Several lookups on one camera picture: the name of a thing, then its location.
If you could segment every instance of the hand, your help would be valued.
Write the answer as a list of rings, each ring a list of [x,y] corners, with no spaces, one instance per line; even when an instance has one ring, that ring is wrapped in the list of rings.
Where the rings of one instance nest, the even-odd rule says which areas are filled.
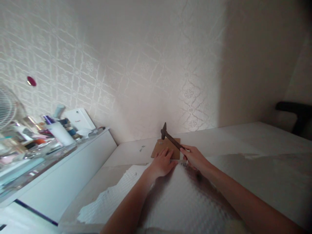
[[[151,165],[146,169],[147,173],[152,179],[157,179],[158,177],[167,175],[172,168],[174,168],[178,162],[170,162],[170,158],[173,154],[173,150],[168,153],[168,147],[163,149],[160,153],[155,155],[155,158]]]
[[[183,148],[180,148],[182,154],[184,154],[183,159],[188,160],[191,165],[198,170],[202,170],[204,166],[210,166],[211,163],[202,155],[202,153],[195,146],[182,145],[184,148],[189,150],[189,152]]]

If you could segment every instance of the table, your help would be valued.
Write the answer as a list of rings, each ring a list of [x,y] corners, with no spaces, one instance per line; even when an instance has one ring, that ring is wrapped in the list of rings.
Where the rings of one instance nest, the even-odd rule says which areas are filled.
[[[294,222],[308,228],[312,142],[256,122],[173,135],[196,146],[220,170]],[[99,232],[103,225],[77,221],[80,209],[120,180],[133,164],[146,164],[159,138],[120,144],[63,214],[66,232]]]

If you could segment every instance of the wooden board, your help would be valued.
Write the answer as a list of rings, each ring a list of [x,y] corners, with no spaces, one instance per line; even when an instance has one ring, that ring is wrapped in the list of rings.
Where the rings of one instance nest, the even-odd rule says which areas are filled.
[[[180,143],[181,138],[175,138],[175,140]],[[155,145],[155,148],[152,152],[151,158],[154,158],[156,153],[162,151],[163,149],[165,149],[166,147],[169,148],[169,150],[174,150],[173,155],[171,157],[171,159],[180,159],[180,150],[175,147],[174,144],[172,144],[171,141],[169,141],[168,138],[165,138],[164,140],[158,139]]]

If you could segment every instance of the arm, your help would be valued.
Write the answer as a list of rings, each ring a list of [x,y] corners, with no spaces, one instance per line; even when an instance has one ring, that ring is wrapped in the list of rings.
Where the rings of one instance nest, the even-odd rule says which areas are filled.
[[[100,234],[135,231],[151,185],[158,177],[167,175],[178,164],[177,161],[170,162],[173,150],[167,153],[168,148],[156,154],[151,165],[117,207]]]
[[[216,186],[254,233],[305,232],[293,221],[213,166],[196,147],[182,146],[190,151],[181,148],[182,154]]]

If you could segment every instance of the white wall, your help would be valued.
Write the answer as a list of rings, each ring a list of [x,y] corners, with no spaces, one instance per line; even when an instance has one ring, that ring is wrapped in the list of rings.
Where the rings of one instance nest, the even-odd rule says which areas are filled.
[[[298,4],[2,0],[1,79],[29,115],[84,107],[117,142],[269,119],[306,36]]]
[[[283,99],[312,105],[312,30],[307,33],[300,52],[294,73],[289,82],[287,92]],[[297,116],[289,112],[280,112],[278,115],[278,127],[291,132],[297,120]],[[302,136],[312,140],[312,121],[310,121]]]

